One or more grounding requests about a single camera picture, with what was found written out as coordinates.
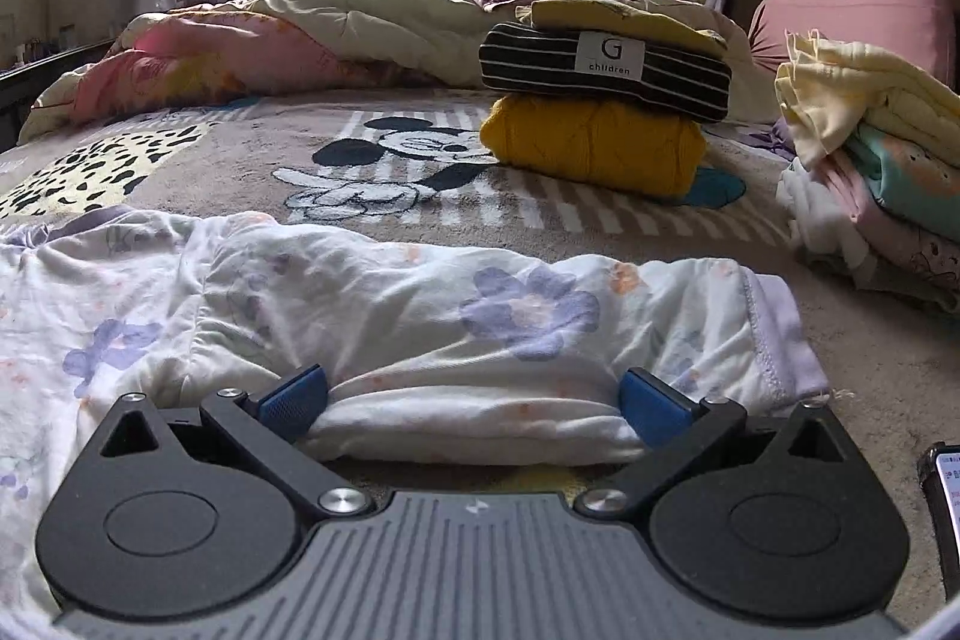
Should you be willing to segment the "white floral garment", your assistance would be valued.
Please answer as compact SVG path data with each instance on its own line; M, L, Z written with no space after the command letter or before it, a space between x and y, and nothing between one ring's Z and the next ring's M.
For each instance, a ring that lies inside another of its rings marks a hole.
M189 406L306 365L319 458L623 463L631 367L754 413L822 395L788 284L727 259L379 242L260 213L101 209L2 241L2 632L49 635L41 513L112 401Z

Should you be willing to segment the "teal pink folded clothes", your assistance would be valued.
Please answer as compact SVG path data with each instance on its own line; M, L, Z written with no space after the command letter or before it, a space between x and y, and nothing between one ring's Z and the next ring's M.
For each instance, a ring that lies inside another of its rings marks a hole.
M814 167L794 159L776 199L807 262L958 314L957 167L862 124Z

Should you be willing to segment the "pale yellow folded clothes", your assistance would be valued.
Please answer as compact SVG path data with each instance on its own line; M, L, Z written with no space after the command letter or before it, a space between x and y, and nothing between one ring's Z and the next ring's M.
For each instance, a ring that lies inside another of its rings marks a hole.
M789 32L786 52L776 96L804 167L838 151L861 124L957 166L958 96L932 74L884 47L832 41L815 31Z

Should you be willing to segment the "smartphone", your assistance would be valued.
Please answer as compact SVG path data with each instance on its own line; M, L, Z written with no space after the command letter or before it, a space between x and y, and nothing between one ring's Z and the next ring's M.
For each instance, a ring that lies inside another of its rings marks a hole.
M958 594L958 447L935 442L918 461L918 479L928 504L946 599Z

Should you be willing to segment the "mustard folded garment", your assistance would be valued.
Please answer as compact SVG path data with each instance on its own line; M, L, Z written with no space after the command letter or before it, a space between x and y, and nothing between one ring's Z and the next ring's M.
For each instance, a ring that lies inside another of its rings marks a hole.
M695 122L617 101L501 97L480 142L505 166L563 181L680 200L706 154Z

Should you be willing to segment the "Mickey Mouse bed blanket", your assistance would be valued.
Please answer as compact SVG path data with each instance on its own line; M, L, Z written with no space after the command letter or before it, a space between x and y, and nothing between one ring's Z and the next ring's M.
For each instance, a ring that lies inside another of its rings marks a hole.
M740 138L734 125L706 130L695 188L667 203L501 164L480 142L491 106L483 92L364 89L68 127L3 154L2 241L101 209L260 213L379 242L504 248L545 262L727 259L778 276L827 377L822 396L908 526L910 560L892 614L919 626L939 611L946 597L916 463L931 443L958 434L958 314L859 289L835 268L807 262L776 199L794 158ZM376 491L579 489L622 464L319 459Z

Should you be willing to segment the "black striped folded garment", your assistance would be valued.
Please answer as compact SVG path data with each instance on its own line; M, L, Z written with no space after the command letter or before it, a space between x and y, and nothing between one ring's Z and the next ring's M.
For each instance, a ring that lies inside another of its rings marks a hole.
M613 32L498 23L478 62L494 91L620 101L698 124L717 124L729 110L732 70L721 57Z

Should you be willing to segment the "yellow folded garment top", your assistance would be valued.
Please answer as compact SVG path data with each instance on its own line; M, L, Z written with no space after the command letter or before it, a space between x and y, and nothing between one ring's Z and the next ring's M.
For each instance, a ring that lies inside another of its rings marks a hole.
M516 11L539 31L594 31L726 57L727 39L711 11L688 0L534 0Z

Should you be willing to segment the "floral pink yellow quilt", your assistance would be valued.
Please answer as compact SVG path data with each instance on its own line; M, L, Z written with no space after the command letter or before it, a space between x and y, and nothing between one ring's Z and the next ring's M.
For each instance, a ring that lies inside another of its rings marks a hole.
M133 18L106 57L67 71L37 97L21 143L68 127L166 107L219 106L245 96L482 84L478 47L491 26L542 0L233 0ZM697 0L617 0L726 42L727 119L775 117L773 78L747 32Z

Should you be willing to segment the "pink pillow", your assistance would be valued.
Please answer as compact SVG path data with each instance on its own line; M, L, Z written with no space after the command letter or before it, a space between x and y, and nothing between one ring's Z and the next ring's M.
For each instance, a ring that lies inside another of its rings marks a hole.
M811 31L884 47L944 85L955 83L950 0L763 0L748 30L755 64L775 71L788 60L786 35Z

